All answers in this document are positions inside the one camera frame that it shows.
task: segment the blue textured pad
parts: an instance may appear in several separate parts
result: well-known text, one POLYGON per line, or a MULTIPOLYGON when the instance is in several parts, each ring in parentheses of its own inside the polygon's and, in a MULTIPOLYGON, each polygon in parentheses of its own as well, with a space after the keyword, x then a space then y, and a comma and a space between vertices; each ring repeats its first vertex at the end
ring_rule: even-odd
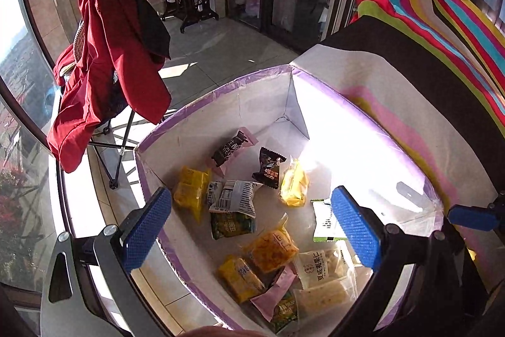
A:
POLYGON ((331 208, 361 263, 376 270, 381 261, 380 240, 343 186, 331 194, 331 208))
POLYGON ((500 224, 493 210, 481 207, 453 206, 447 218, 451 224, 482 231, 494 230, 500 224))
POLYGON ((123 242, 123 267, 127 273, 142 266, 158 233, 167 221, 172 211, 170 191, 163 189, 145 207, 148 208, 147 212, 123 242))

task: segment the bolt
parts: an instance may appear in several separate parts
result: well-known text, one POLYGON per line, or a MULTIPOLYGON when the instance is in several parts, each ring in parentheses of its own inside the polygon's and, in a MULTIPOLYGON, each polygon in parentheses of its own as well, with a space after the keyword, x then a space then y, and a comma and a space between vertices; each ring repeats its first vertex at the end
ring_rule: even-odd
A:
POLYGON ((443 234, 440 230, 436 230, 433 234, 437 240, 445 240, 445 234, 443 234))
POLYGON ((389 234, 398 234, 398 233, 400 233, 400 228, 393 223, 388 223, 388 224, 386 224, 386 231, 389 234))
POLYGON ((60 235, 58 236, 58 241, 66 241, 68 240, 68 238, 70 237, 70 234, 68 231, 64 231, 63 233, 60 233, 60 235))
POLYGON ((112 236, 117 231, 118 231, 118 226, 116 226, 115 224, 110 224, 109 226, 105 227, 104 234, 105 234, 105 236, 112 236))

